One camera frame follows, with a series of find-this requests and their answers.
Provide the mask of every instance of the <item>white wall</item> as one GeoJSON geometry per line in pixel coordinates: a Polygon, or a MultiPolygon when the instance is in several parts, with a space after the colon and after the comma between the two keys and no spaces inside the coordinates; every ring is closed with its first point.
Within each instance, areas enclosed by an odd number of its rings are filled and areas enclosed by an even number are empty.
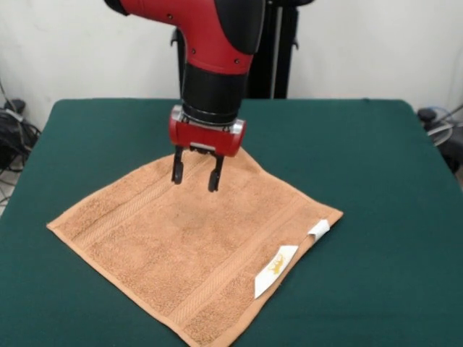
{"type": "MultiPolygon", "coordinates": [[[[316,0],[301,9],[289,96],[463,102],[463,1],[316,0]]],[[[42,127],[61,98],[177,98],[172,28],[103,0],[1,0],[0,76],[42,127]]]]}

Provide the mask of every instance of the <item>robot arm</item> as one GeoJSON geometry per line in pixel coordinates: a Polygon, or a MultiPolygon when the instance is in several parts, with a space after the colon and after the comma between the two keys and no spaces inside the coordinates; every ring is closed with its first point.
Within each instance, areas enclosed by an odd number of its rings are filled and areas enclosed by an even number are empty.
{"type": "Polygon", "coordinates": [[[177,26],[187,57],[182,106],[172,111],[176,145],[172,181],[182,181],[184,148],[210,153],[217,165],[209,190],[218,189],[224,156],[235,156],[245,133],[237,119],[252,57],[262,32],[265,0],[105,0],[113,10],[177,26]]]}

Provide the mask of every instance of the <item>green tablecloth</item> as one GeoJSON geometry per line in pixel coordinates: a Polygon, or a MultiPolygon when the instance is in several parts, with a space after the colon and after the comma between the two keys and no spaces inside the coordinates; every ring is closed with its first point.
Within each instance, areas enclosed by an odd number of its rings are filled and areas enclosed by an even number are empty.
{"type": "MultiPolygon", "coordinates": [[[[0,346],[183,345],[46,229],[172,153],[175,102],[56,104],[0,220],[0,346]]],[[[412,109],[249,100],[241,117],[264,169],[345,216],[237,346],[462,346],[463,194],[412,109]]]]}

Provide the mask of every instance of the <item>towel tag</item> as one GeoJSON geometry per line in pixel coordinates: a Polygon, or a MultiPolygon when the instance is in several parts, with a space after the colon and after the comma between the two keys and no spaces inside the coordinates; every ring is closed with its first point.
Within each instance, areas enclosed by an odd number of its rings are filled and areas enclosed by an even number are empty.
{"type": "Polygon", "coordinates": [[[254,299],[257,299],[280,277],[296,254],[298,246],[281,246],[276,256],[255,276],[254,299]]]}
{"type": "Polygon", "coordinates": [[[329,230],[330,230],[330,223],[328,223],[326,219],[322,219],[313,228],[309,230],[308,234],[313,235],[315,237],[315,242],[317,242],[329,230]]]}

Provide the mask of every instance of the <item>orange towel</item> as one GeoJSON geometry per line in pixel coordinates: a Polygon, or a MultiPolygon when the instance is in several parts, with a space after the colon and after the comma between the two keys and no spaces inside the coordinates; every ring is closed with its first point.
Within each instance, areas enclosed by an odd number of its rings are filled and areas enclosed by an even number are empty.
{"type": "Polygon", "coordinates": [[[215,160],[186,152],[183,161],[179,186],[170,181],[173,157],[161,158],[48,228],[189,345],[227,346],[315,243],[307,232],[342,213],[266,173],[244,150],[225,160],[215,193],[207,190],[215,160]],[[282,266],[275,256],[287,245],[295,253],[282,266]],[[255,299],[263,269],[281,274],[255,299]]]}

